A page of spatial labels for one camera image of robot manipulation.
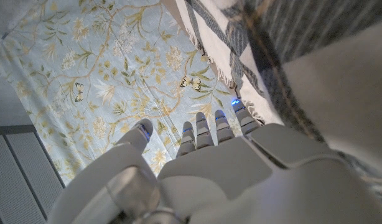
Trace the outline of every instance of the leaf print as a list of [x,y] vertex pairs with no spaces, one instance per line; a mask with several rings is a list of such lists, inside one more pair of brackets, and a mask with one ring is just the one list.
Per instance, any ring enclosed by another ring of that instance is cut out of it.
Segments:
[[134,56],[134,59],[136,59],[138,63],[144,63],[137,55]]
[[147,58],[147,60],[146,60],[146,65],[148,65],[149,62],[151,62],[151,58],[148,56],[148,58]]
[[216,89],[216,91],[217,91],[218,93],[223,94],[223,95],[230,95],[230,94],[231,94],[231,93],[228,93],[228,92],[226,92],[226,91],[221,91],[221,90],[218,90],[218,89]]
[[174,135],[178,135],[177,128],[174,125],[172,126],[171,130]]
[[166,125],[158,120],[158,135],[161,135],[162,132],[166,130],[167,130]]
[[89,33],[89,28],[83,26],[83,18],[77,18],[72,29],[72,39],[79,42],[81,38],[86,39]]
[[124,69],[126,69],[126,71],[127,71],[129,69],[129,64],[128,64],[127,58],[124,59],[123,65],[124,65]]
[[115,2],[112,2],[112,3],[109,4],[109,6],[108,6],[108,9],[109,9],[109,10],[112,10],[112,9],[114,8],[114,3],[115,3]]
[[123,127],[121,128],[121,132],[122,133],[126,133],[128,132],[130,129],[129,129],[129,125],[128,124],[124,124]]
[[53,133],[54,133],[54,129],[49,128],[49,130],[47,131],[47,134],[51,135],[51,134],[53,134]]
[[170,139],[169,137],[166,136],[164,139],[164,146],[167,146],[169,143],[170,143]]
[[126,111],[126,108],[127,108],[127,105],[125,105],[123,101],[121,103],[115,103],[113,106],[114,110],[112,113],[116,115],[124,114],[124,112]]
[[158,83],[159,85],[161,84],[161,77],[160,77],[158,74],[156,74],[156,76],[155,76],[155,81],[156,81],[156,83]]
[[197,54],[197,52],[198,52],[198,50],[194,50],[194,51],[186,53],[189,56],[190,68],[191,68],[191,65],[192,65],[192,62],[193,62],[193,58],[194,58],[195,54]]
[[217,98],[215,95],[213,95],[213,97],[216,99],[217,103],[221,106],[221,108],[223,108],[223,103],[221,102],[221,100],[219,100],[219,98]]
[[167,40],[169,40],[171,37],[173,37],[172,34],[166,34],[165,31],[162,32],[162,40],[164,40],[165,43],[167,43]]
[[72,126],[68,121],[65,122],[65,126],[66,126],[68,129],[73,130],[73,126]]
[[57,10],[57,4],[55,2],[52,2],[52,5],[50,6],[51,11],[56,11]]
[[204,98],[206,98],[206,97],[208,97],[210,95],[210,93],[207,93],[207,94],[205,94],[205,95],[202,95],[202,96],[198,96],[198,97],[190,97],[191,99],[195,99],[195,100],[202,100],[202,99],[204,99]]
[[112,72],[112,75],[116,75],[118,74],[118,69],[114,67],[112,68],[111,72]]
[[164,74],[166,73],[166,70],[164,68],[158,68],[158,72]]
[[199,84],[200,86],[202,86],[202,87],[205,87],[205,88],[210,88],[210,86],[208,86],[208,85],[206,85],[206,84],[203,84],[203,83],[201,83],[201,84]]

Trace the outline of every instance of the checkered blanket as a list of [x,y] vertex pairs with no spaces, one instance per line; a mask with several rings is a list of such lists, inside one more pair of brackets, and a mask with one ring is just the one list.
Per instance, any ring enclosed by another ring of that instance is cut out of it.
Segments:
[[[282,64],[382,21],[382,1],[176,0],[191,41],[261,123],[283,123],[319,142]],[[382,199],[382,176],[342,154]]]
[[183,23],[194,45],[218,68],[219,78],[236,88],[249,112],[260,123],[279,123],[258,75],[244,27],[226,17],[211,0],[176,0]]

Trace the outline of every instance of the light blue fabric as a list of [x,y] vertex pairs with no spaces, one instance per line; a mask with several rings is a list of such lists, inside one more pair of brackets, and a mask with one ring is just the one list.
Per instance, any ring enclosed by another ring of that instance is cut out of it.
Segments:
[[156,174],[196,112],[212,132],[217,109],[238,125],[234,96],[157,1],[40,1],[0,42],[0,72],[66,184],[141,118]]

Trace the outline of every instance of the flower print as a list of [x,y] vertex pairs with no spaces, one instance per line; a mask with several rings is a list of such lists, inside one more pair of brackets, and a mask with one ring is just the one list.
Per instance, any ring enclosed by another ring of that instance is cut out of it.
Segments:
[[183,61],[183,55],[178,47],[170,46],[170,52],[166,53],[167,65],[173,69],[173,71],[178,71]]
[[103,99],[103,104],[105,101],[109,101],[109,103],[112,100],[112,97],[114,95],[115,87],[113,85],[105,84],[102,81],[98,80],[100,85],[94,85],[97,89],[100,91],[97,93],[97,97],[101,97]]
[[158,149],[155,152],[154,157],[152,158],[151,168],[154,171],[154,173],[158,174],[166,162],[167,162],[166,152]]
[[94,135],[99,139],[103,139],[106,131],[106,123],[101,116],[97,116],[97,118],[93,122],[93,131]]
[[68,70],[75,65],[75,51],[71,50],[69,53],[65,55],[65,58],[62,60],[61,69]]
[[119,37],[114,41],[113,54],[123,58],[123,54],[131,53],[133,45],[139,42],[139,39],[131,35],[124,22],[119,30]]

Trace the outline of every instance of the white robotic hand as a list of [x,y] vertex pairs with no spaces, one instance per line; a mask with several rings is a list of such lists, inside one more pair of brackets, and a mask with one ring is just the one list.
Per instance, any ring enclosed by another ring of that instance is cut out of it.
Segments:
[[235,100],[243,136],[215,113],[197,137],[184,123],[177,158],[156,178],[142,157],[152,134],[139,121],[64,189],[48,223],[382,223],[382,207],[323,144],[277,124],[263,127]]
[[[251,117],[249,112],[245,110],[245,105],[240,100],[233,101],[232,105],[244,135],[260,127],[260,125]],[[217,110],[215,112],[215,118],[218,143],[221,144],[224,141],[233,139],[234,133],[228,124],[225,114],[221,110]],[[179,151],[177,152],[177,157],[186,155],[196,149],[214,146],[207,120],[202,112],[197,113],[196,125],[197,141],[195,142],[192,124],[188,121],[184,123],[183,136]]]

